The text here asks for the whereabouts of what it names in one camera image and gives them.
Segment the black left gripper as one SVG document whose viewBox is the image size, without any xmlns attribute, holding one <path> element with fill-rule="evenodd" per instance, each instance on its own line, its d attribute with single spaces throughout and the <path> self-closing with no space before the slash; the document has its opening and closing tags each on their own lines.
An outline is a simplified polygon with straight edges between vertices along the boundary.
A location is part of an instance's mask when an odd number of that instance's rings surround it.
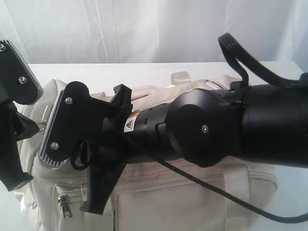
<svg viewBox="0 0 308 231">
<path fill-rule="evenodd" d="M 12 100 L 0 97 L 0 181 L 9 192 L 33 179 L 21 167 L 16 141 L 31 138 L 39 131 L 36 122 L 19 113 Z"/>
</svg>

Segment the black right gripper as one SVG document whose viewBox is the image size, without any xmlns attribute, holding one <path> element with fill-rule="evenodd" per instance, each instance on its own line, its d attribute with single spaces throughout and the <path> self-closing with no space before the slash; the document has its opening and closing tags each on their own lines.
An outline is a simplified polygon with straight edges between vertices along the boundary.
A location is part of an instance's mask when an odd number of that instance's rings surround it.
<svg viewBox="0 0 308 231">
<path fill-rule="evenodd" d="M 168 159 L 165 118 L 168 89 L 114 88 L 114 96 L 91 96 L 84 84 L 74 84 L 75 107 L 84 116 L 74 143 L 72 167 L 88 169 L 87 198 L 82 212 L 102 215 L 125 164 Z"/>
</svg>

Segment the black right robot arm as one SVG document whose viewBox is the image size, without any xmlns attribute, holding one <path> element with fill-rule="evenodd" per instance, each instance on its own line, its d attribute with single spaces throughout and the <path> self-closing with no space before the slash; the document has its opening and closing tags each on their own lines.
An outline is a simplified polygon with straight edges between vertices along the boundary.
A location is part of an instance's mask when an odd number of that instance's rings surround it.
<svg viewBox="0 0 308 231">
<path fill-rule="evenodd" d="M 185 159 L 210 167 L 226 156 L 256 163 L 308 166 L 308 87 L 240 85 L 230 90 L 195 89 L 173 102 L 131 112 L 103 110 L 102 125 L 75 146 L 71 163 L 88 168 L 89 194 L 81 210 L 102 214 L 127 163 L 155 161 L 262 216 L 299 223 L 306 215 L 281 218 L 202 182 L 172 166 Z"/>
</svg>

